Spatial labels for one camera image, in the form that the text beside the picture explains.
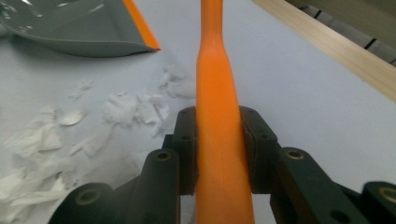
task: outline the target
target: white table surface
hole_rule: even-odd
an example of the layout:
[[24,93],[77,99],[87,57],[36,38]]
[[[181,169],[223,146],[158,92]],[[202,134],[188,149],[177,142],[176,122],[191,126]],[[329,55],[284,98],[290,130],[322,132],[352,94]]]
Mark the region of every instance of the white table surface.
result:
[[[44,105],[83,107],[88,116],[64,145],[103,123],[110,93],[157,91],[165,66],[175,63],[194,80],[200,40],[200,1],[136,0],[162,50],[121,58],[81,58],[19,38],[0,37],[0,141],[22,129]],[[396,183],[396,104],[248,0],[224,2],[224,41],[240,105],[259,111],[281,146],[310,153],[331,179],[361,191],[367,181]],[[67,96],[84,79],[92,89]],[[175,110],[193,105],[171,99]],[[149,128],[117,127],[108,148],[156,149]],[[67,148],[60,155],[67,155]],[[1,173],[10,161],[2,159]],[[255,196],[257,223],[275,223],[268,197]]]

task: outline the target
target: orange tool handle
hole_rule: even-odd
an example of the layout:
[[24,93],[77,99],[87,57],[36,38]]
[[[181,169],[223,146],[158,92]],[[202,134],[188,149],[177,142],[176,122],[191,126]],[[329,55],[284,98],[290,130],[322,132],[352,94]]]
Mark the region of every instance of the orange tool handle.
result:
[[254,223],[239,105],[222,41],[222,0],[202,0],[201,20],[197,223]]

